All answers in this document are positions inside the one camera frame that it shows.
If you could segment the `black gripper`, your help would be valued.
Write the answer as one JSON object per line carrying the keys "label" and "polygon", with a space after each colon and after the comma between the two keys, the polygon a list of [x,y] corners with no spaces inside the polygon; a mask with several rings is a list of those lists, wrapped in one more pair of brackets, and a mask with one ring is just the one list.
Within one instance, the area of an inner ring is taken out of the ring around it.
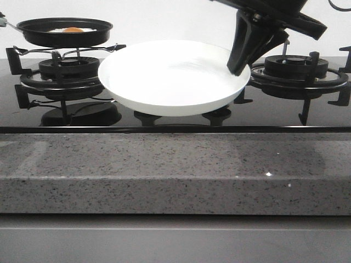
{"label": "black gripper", "polygon": [[268,16],[284,28],[302,33],[315,40],[324,34],[327,26],[301,12],[306,1],[232,0],[221,3],[239,9],[233,47],[227,62],[230,73],[239,76],[246,65],[252,65],[265,53],[283,44],[288,33],[254,14]]}

